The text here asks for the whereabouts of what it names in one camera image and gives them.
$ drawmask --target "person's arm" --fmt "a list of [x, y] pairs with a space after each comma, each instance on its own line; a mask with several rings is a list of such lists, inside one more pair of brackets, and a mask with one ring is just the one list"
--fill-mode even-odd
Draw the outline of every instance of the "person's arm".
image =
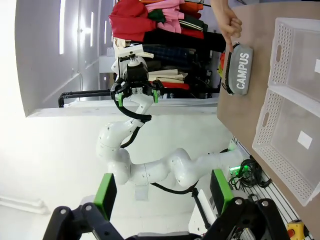
[[230, 51], [233, 51], [231, 36], [239, 38], [241, 35], [241, 20], [237, 17], [234, 11], [231, 10], [228, 0], [210, 0], [213, 13], [218, 22], [220, 31], [229, 46]]

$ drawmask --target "table surface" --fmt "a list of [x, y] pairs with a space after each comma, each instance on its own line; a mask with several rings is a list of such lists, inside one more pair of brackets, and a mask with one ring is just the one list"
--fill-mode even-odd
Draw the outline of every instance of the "table surface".
[[260, 3], [236, 7], [233, 10], [243, 22], [241, 37], [233, 41], [239, 41], [253, 48], [250, 84], [248, 94], [245, 96], [231, 96], [221, 88], [217, 117], [272, 178], [308, 227], [314, 239], [320, 240], [320, 194], [303, 207], [276, 173], [252, 149], [256, 126], [268, 87], [275, 20], [279, 17], [320, 20], [320, 2]]

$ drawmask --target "bolt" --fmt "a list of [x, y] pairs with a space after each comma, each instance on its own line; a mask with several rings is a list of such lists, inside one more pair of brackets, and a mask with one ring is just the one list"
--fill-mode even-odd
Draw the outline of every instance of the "bolt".
[[241, 204], [242, 204], [242, 200], [241, 200], [241, 199], [237, 199], [237, 200], [235, 200], [235, 204], [237, 204], [237, 205], [241, 205]]
[[268, 203], [267, 201], [263, 201], [263, 202], [262, 202], [262, 206], [268, 207], [268, 205], [269, 205], [269, 203]]

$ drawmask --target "white label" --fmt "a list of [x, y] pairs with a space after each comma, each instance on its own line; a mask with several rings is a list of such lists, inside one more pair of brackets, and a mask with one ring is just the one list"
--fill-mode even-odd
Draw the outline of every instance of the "white label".
[[320, 60], [319, 59], [317, 59], [315, 61], [314, 71], [320, 74]]
[[299, 137], [298, 137], [298, 143], [300, 143], [302, 146], [304, 146], [306, 149], [309, 150], [309, 147], [312, 142], [312, 137], [307, 135], [305, 132], [300, 131]]

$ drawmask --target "plastic bin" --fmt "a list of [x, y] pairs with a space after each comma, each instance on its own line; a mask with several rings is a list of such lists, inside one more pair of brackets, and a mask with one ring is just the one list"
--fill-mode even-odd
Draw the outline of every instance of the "plastic bin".
[[252, 147], [303, 206], [320, 192], [317, 115], [268, 88]]
[[320, 192], [320, 21], [277, 18], [252, 148], [306, 206]]
[[320, 102], [320, 20], [277, 18], [269, 86], [286, 86]]

